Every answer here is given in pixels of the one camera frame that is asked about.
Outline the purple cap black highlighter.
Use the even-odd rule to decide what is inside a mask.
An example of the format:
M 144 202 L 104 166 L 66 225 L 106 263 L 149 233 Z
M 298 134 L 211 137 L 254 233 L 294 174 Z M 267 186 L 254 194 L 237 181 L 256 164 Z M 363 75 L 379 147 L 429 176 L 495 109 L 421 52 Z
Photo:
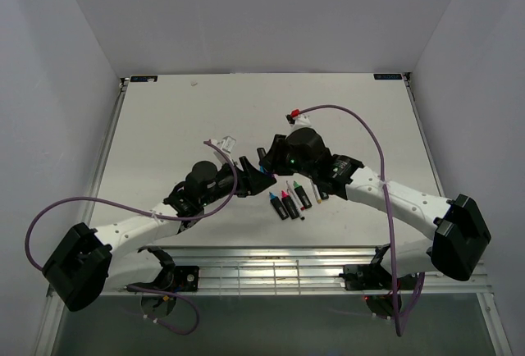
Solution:
M 259 159 L 259 169 L 262 173 L 264 173 L 266 176 L 270 176 L 272 179 L 276 179 L 276 176 L 267 169 L 265 166 L 265 157 L 267 156 L 267 151 L 263 147 L 257 148 L 257 154 Z

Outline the green cap black highlighter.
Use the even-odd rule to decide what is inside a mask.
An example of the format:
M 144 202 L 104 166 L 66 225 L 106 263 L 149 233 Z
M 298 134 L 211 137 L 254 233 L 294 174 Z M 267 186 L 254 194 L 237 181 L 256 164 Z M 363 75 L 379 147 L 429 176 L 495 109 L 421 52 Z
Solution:
M 294 186 L 294 192 L 297 198 L 299 199 L 299 201 L 301 202 L 302 207 L 304 209 L 310 209 L 312 207 L 312 203 L 306 191 L 304 190 L 304 187 L 295 180 L 293 181 L 293 186 Z

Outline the yellow cap white marker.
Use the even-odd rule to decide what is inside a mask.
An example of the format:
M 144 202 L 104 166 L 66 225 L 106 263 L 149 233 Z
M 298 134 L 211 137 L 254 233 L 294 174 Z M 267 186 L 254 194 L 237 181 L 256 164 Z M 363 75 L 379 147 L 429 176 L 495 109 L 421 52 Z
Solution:
M 321 198 L 321 195 L 319 193 L 319 190 L 318 190 L 317 186 L 314 183 L 312 183 L 311 187 L 312 187 L 313 195 L 314 195 L 314 198 L 315 198 L 317 204 L 321 204 L 322 203 L 322 198 Z

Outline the pink cap black highlighter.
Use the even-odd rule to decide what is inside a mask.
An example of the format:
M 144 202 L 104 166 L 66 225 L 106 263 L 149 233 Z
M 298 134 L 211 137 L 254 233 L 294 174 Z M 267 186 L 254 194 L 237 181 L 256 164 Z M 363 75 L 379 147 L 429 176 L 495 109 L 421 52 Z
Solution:
M 281 201 L 282 201 L 283 206 L 285 207 L 285 210 L 287 211 L 289 217 L 292 220 L 299 218 L 299 212 L 298 212 L 297 207 L 294 204 L 293 199 L 284 190 L 281 191 Z

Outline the blue cap black highlighter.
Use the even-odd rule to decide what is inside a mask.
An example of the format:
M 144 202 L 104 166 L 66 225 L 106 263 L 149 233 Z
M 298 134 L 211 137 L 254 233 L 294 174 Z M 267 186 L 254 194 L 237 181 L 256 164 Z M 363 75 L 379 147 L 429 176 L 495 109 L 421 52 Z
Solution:
M 269 201 L 272 207 L 274 208 L 274 210 L 276 211 L 276 214 L 282 221 L 289 218 L 288 212 L 286 211 L 283 203 L 281 202 L 280 198 L 277 195 L 270 192 Z

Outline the red cap white marker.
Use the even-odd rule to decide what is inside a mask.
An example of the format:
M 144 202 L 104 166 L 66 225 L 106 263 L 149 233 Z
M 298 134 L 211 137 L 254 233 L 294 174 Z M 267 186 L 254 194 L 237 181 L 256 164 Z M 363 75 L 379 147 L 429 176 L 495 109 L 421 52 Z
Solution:
M 303 204 L 295 197 L 293 196 L 293 200 L 294 200 L 294 203 L 295 205 L 297 206 L 297 208 L 300 210 L 300 211 L 303 211 L 304 210 L 304 206 Z

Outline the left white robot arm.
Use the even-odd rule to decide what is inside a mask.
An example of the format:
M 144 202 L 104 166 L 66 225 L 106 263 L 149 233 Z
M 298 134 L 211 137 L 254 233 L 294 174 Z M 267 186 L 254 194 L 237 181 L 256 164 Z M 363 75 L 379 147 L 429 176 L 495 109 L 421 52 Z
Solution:
M 72 312 L 89 306 L 105 289 L 191 291 L 173 258 L 154 242 L 188 230 L 218 200 L 251 197 L 275 183 L 246 157 L 238 166 L 197 162 L 153 209 L 96 228 L 74 225 L 43 265 L 43 276 Z

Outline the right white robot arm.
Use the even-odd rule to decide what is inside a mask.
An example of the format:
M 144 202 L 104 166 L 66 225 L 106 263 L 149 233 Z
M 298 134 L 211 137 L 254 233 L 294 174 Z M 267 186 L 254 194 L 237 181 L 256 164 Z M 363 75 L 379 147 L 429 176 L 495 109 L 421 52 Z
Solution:
M 357 159 L 334 154 L 312 128 L 276 135 L 260 165 L 277 176 L 300 174 L 323 192 L 386 213 L 422 234 L 415 242 L 383 246 L 370 264 L 372 282 L 391 287 L 400 277 L 441 272 L 468 281 L 491 234 L 474 199 L 433 196 L 394 181 L 386 182 Z

